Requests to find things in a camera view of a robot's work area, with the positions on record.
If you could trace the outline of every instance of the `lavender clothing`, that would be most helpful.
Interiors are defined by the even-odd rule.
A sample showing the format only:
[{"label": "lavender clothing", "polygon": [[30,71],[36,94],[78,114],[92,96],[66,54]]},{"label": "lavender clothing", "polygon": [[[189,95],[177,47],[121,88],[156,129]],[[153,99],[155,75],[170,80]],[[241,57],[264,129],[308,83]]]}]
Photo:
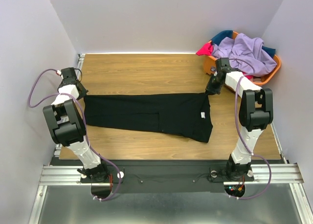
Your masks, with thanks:
[{"label": "lavender clothing", "polygon": [[[253,76],[264,76],[276,67],[276,62],[262,50],[263,40],[261,38],[249,38],[240,33],[235,39],[224,38],[220,45],[213,45],[212,56],[215,58],[243,59],[251,64],[255,73]],[[238,68],[248,74],[252,74],[251,67],[237,60],[229,60],[232,68]]]}]

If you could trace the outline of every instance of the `white wall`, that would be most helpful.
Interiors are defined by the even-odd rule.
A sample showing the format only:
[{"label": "white wall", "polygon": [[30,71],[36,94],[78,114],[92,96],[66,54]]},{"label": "white wall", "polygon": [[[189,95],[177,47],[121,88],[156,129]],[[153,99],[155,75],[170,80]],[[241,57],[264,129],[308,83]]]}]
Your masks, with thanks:
[{"label": "white wall", "polygon": [[313,204],[313,0],[284,0],[263,39],[277,48],[281,70],[268,87],[274,94],[274,125],[285,156],[298,162]]},{"label": "white wall", "polygon": [[[28,223],[41,169],[53,152],[42,107],[27,108],[37,75],[76,63],[76,51],[49,0],[0,0],[0,223]],[[45,76],[33,103],[54,93]]]},{"label": "white wall", "polygon": [[282,0],[50,0],[80,53],[195,52],[218,32],[261,36]]}]

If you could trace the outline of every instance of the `screw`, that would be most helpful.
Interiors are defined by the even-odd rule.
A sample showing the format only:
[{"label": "screw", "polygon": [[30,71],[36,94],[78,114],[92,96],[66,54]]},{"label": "screw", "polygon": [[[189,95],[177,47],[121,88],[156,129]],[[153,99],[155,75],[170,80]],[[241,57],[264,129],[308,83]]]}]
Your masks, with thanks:
[{"label": "screw", "polygon": [[247,172],[247,175],[248,175],[248,177],[253,177],[253,171],[252,170],[249,170],[248,172]]},{"label": "screw", "polygon": [[211,171],[211,177],[212,178],[217,178],[217,172],[215,170]]}]

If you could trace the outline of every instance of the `pink clothing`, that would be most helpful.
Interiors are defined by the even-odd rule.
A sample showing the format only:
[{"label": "pink clothing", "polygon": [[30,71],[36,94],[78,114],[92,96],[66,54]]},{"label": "pink clothing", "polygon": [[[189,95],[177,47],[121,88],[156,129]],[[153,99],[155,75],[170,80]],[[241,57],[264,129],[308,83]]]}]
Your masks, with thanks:
[{"label": "pink clothing", "polygon": [[202,46],[201,49],[198,50],[196,53],[197,55],[208,55],[211,56],[213,52],[213,45],[211,43],[205,43],[204,46]]}]

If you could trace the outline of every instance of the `metal floor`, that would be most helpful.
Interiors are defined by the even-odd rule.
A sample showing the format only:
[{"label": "metal floor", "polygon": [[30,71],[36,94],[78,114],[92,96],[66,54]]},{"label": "metal floor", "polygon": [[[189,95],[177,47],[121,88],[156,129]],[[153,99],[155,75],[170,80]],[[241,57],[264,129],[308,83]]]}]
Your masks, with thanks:
[{"label": "metal floor", "polygon": [[[264,189],[249,184],[246,195]],[[226,194],[121,194],[109,202],[92,200],[88,186],[50,186],[40,224],[299,224],[289,184],[272,184],[262,196],[237,201]]]}]

